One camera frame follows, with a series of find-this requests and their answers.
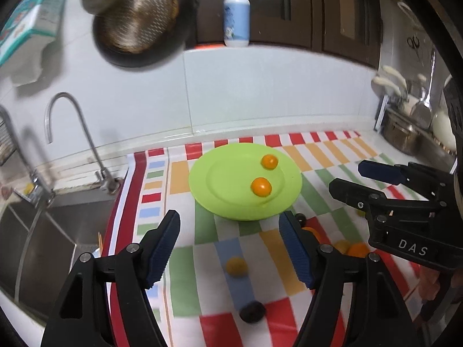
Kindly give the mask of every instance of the soap bottle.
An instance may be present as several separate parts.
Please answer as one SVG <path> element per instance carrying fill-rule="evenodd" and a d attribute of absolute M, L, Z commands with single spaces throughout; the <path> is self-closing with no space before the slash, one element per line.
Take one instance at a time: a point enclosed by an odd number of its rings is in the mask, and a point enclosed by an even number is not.
<path fill-rule="evenodd" d="M 224 41 L 227 47 L 249 44 L 249 0 L 224 0 Z"/>

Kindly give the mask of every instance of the cabinet door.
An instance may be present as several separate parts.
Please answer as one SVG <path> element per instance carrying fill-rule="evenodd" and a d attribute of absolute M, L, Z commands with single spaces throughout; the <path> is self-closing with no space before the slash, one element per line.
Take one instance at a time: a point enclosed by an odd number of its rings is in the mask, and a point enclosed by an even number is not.
<path fill-rule="evenodd" d="M 198 0 L 198 44 L 223 41 L 223 0 Z M 311 47 L 311 0 L 249 0 L 251 42 Z"/>
<path fill-rule="evenodd" d="M 378 68 L 379 0 L 324 0 L 323 51 Z"/>
<path fill-rule="evenodd" d="M 311 0 L 249 0 L 251 42 L 311 47 Z"/>

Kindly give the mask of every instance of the blue stripe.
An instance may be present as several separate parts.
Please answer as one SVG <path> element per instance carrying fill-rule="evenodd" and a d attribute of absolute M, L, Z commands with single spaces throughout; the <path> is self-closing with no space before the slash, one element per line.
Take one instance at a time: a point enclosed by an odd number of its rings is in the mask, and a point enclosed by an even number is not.
<path fill-rule="evenodd" d="M 149 218 L 149 217 L 159 217 L 159 213 L 161 208 L 159 207 L 150 207 L 150 208 L 143 208 L 140 210 L 140 218 Z"/>
<path fill-rule="evenodd" d="M 146 296 L 149 299 L 157 299 L 157 285 L 153 285 L 150 289 L 147 289 Z"/>
<path fill-rule="evenodd" d="M 252 290 L 251 280 L 249 276 L 243 278 L 234 278 L 230 276 L 226 270 L 225 266 L 227 261 L 231 257 L 241 257 L 242 250 L 239 244 L 238 239 L 217 241 L 214 243 L 215 249 L 217 250 L 218 259 L 221 262 L 222 268 L 224 270 L 225 279 L 228 284 L 228 290 L 231 294 L 231 299 L 235 305 L 235 309 L 240 311 L 245 305 L 249 304 L 251 301 L 254 301 L 254 291 Z"/>
<path fill-rule="evenodd" d="M 160 162 L 151 162 L 150 165 L 148 165 L 148 168 L 159 168 L 159 167 L 164 167 L 165 162 L 162 160 Z"/>

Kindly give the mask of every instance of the orange cherry tomato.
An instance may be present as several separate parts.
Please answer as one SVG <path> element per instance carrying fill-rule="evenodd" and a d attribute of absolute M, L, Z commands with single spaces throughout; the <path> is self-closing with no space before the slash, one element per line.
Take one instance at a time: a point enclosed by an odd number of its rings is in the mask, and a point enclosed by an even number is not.
<path fill-rule="evenodd" d="M 251 189 L 259 197 L 267 197 L 272 192 L 272 185 L 263 177 L 257 177 L 251 183 Z"/>
<path fill-rule="evenodd" d="M 278 158 L 272 154 L 267 154 L 262 157 L 261 160 L 262 167 L 267 168 L 268 170 L 274 170 L 278 165 Z"/>
<path fill-rule="evenodd" d="M 302 227 L 302 229 L 305 229 L 306 231 L 312 232 L 313 235 L 317 238 L 318 242 L 321 242 L 321 235 L 319 234 L 319 232 L 318 232 L 315 228 L 312 228 L 312 227 Z"/>
<path fill-rule="evenodd" d="M 359 257 L 365 258 L 370 253 L 367 245 L 364 242 L 358 242 L 356 244 L 352 244 L 347 251 L 348 256 L 352 257 Z"/>

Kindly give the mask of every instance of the striped tablecloth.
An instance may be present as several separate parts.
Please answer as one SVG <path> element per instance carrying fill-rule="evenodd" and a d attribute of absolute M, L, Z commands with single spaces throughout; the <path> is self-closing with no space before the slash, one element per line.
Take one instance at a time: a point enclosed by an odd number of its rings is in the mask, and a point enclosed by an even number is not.
<path fill-rule="evenodd" d="M 297 279 L 278 232 L 278 216 L 235 222 L 213 215 L 195 202 L 188 174 L 205 152 L 231 142 L 255 142 L 287 154 L 303 176 L 293 212 L 304 213 L 323 242 L 367 241 L 366 221 L 357 211 L 331 198 L 328 184 L 336 177 L 382 190 L 389 198 L 420 199 L 405 186 L 362 178 L 362 159 L 392 164 L 357 132 L 309 132 L 243 137 L 184 146 L 155 148 L 128 156 L 129 170 L 113 211 L 103 255 L 115 254 L 158 226 L 167 210 L 179 212 L 181 230 L 160 282 L 147 291 L 154 315 L 170 347 L 290 347 L 304 320 L 312 293 Z M 416 316 L 418 266 L 379 252 Z M 249 275 L 235 279 L 224 272 L 231 256 L 243 257 Z M 333 347 L 341 346 L 349 315 L 352 285 L 344 286 Z M 244 323 L 238 310 L 251 300 L 267 308 L 264 320 Z M 115 285 L 110 310 L 118 347 L 128 347 Z"/>

